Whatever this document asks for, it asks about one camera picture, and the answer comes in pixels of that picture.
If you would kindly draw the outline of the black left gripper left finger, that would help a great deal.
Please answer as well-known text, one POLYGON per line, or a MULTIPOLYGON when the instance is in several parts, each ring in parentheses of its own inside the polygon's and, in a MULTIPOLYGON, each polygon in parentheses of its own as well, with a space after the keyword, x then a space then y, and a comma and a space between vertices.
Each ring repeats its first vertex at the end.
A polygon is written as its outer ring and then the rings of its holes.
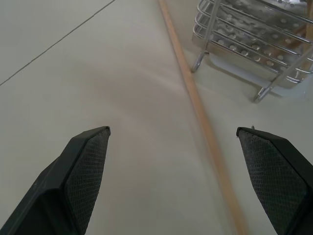
POLYGON ((73 137, 37 177, 0 235, 85 235, 99 194, 111 130, 73 137))

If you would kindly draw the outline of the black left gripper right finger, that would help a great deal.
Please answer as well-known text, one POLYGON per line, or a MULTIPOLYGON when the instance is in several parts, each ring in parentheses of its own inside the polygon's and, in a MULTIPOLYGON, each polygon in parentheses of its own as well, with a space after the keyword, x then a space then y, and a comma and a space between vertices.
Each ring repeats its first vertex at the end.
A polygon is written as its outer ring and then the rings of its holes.
POLYGON ((313 235, 313 165, 283 137, 236 132, 253 189, 277 235, 313 235))

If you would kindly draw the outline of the wooden chopstick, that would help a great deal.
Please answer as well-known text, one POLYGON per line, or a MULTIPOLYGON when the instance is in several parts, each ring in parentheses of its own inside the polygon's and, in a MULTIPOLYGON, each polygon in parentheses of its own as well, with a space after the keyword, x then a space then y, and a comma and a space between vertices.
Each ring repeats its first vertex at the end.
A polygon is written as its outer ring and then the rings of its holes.
POLYGON ((209 157, 211 158, 211 163, 215 170, 215 175, 219 182, 220 190, 228 207, 232 222, 236 229, 236 233, 237 235, 249 235, 246 220, 233 190, 233 186, 224 162, 219 143, 215 136, 213 127, 207 117, 196 83, 189 68, 188 62, 185 58, 185 54, 180 44, 179 37, 176 33, 176 29, 173 25, 166 0, 158 0, 158 4, 166 23, 169 37, 186 86, 186 90, 189 94, 199 126, 203 132, 207 150, 209 152, 209 157))

